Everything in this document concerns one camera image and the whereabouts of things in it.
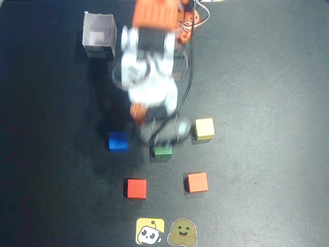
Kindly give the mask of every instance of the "black cable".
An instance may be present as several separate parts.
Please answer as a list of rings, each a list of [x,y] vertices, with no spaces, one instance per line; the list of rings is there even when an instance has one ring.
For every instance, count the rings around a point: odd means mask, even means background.
[[[192,29],[191,29],[191,39],[190,39],[190,78],[189,78],[189,84],[186,88],[186,91],[181,99],[180,105],[176,108],[176,110],[174,111],[174,113],[170,116],[168,116],[163,123],[161,124],[161,126],[159,127],[159,129],[157,129],[157,131],[151,136],[150,141],[149,141],[149,145],[153,146],[154,145],[154,139],[156,138],[156,136],[159,134],[159,132],[161,130],[164,129],[164,127],[167,125],[167,123],[173,119],[174,117],[176,117],[176,115],[178,114],[180,108],[183,106],[183,104],[185,103],[185,100],[189,94],[189,91],[191,89],[192,86],[192,81],[193,81],[193,33],[194,33],[194,10],[195,7],[193,8],[193,14],[192,14]]]

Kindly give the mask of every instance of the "green cube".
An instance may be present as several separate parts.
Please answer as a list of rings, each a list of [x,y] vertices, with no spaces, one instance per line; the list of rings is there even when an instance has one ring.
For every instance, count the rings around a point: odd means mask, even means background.
[[[159,147],[154,148],[154,157],[156,158],[169,158],[173,154],[172,147]]]

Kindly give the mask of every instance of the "transparent box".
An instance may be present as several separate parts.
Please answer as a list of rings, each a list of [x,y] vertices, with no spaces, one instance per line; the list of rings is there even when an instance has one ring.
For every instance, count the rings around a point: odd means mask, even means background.
[[[112,14],[84,12],[82,45],[89,58],[115,58],[117,26]]]

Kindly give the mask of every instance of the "yellow cube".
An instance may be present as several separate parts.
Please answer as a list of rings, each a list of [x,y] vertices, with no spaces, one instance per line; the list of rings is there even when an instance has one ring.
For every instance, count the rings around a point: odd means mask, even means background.
[[[197,119],[195,121],[195,138],[197,140],[209,140],[215,136],[214,122],[212,118]]]

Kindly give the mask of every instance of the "blue cube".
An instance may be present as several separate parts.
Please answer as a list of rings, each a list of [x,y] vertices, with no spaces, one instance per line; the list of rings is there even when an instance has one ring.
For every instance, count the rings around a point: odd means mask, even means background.
[[[127,152],[128,134],[126,132],[111,132],[108,135],[108,148],[111,152]]]

